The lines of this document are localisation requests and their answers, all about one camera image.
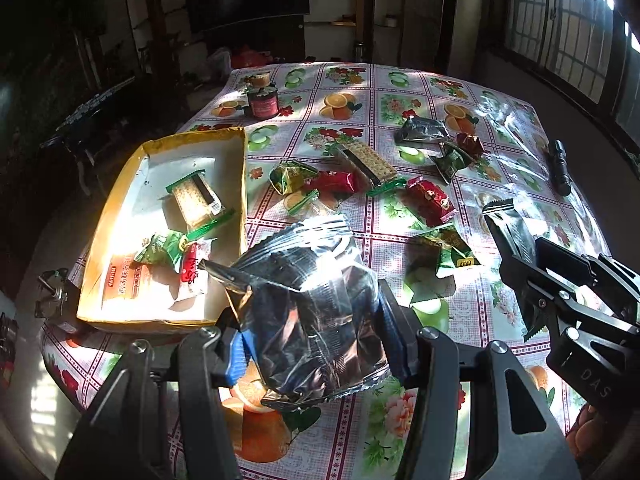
gold candy wrapper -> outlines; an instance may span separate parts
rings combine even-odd
[[[269,174],[269,181],[273,188],[280,194],[286,195],[299,190],[305,185],[305,180],[318,174],[316,168],[312,168],[296,160],[284,160],[278,164]]]

table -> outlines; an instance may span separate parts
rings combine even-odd
[[[249,78],[264,71],[270,72],[278,87],[280,110],[277,117],[257,122],[249,120],[242,107],[247,104]],[[347,105],[329,107],[327,102]],[[439,154],[437,146],[415,153],[400,151],[394,144],[393,132],[410,114],[444,120],[454,134],[476,134],[487,154],[444,187],[426,156]],[[244,126],[250,140],[246,166],[250,245],[290,223],[281,197],[268,183],[271,169],[285,158],[296,158],[322,170],[336,170],[339,166],[327,149],[346,137],[368,143],[404,176],[424,175],[443,186],[459,211],[454,218],[458,231],[482,263],[457,274],[455,290],[439,300],[442,311],[449,313],[448,335],[475,346],[485,346],[494,338],[507,342],[535,378],[561,429],[569,429],[583,401],[547,368],[549,339],[545,332],[523,343],[524,324],[513,291],[500,281],[500,256],[482,219],[482,206],[513,198],[516,208],[529,219],[534,236],[549,238],[578,254],[609,251],[577,187],[562,198],[549,184],[544,159],[548,140],[529,104],[466,81],[414,70],[336,62],[281,64],[232,72],[220,94],[181,131],[230,125]],[[364,262],[388,281],[400,304],[408,305],[411,293],[404,283],[404,247],[419,232],[414,216],[394,195],[354,195],[340,211],[350,221]],[[84,257],[72,272],[76,282],[81,281]],[[606,309],[590,291],[581,292],[584,304]],[[132,339],[93,332],[82,341],[73,341],[46,324],[40,335],[47,369],[80,409],[89,405]],[[156,342],[168,347],[174,343],[171,338]],[[470,392],[468,384],[461,388],[452,478],[464,475],[468,447]],[[175,477],[184,478],[176,386],[170,389],[170,459]],[[414,402],[415,392],[404,391],[391,378],[381,388],[323,404],[318,421],[290,445],[282,431],[262,440],[259,434],[243,435],[262,451],[265,463],[239,458],[239,465],[245,478],[260,480],[392,478]],[[269,439],[284,443],[282,458],[268,449]]]

wall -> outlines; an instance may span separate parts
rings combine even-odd
[[[469,79],[476,54],[482,0],[457,0],[447,75]]]
[[[611,254],[640,271],[640,231],[635,228],[640,181],[604,134],[551,88],[491,54],[478,56],[472,81],[534,106],[549,139],[564,143],[569,172],[591,205]]]

green candy wrapper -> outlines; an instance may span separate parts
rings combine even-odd
[[[444,224],[412,238],[424,254],[422,264],[433,266],[437,278],[446,278],[459,267],[478,266],[480,262],[452,223]]]
[[[278,164],[269,174],[269,181],[273,188],[280,194],[286,195],[299,190],[305,185],[305,180],[318,174],[316,168],[312,168],[296,160],[284,160]]]
[[[443,156],[431,156],[431,160],[438,168],[440,176],[447,185],[451,184],[453,177],[459,170],[464,170],[474,160],[457,145],[450,142],[441,144]]]
[[[155,234],[145,241],[133,259],[140,264],[169,266],[180,273],[180,260],[187,243],[187,235],[178,231]]]

plastic bag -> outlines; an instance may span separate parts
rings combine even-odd
[[[370,388],[389,374],[374,329],[376,274],[344,216],[310,218],[263,240],[222,282],[269,388],[265,406],[293,410]]]

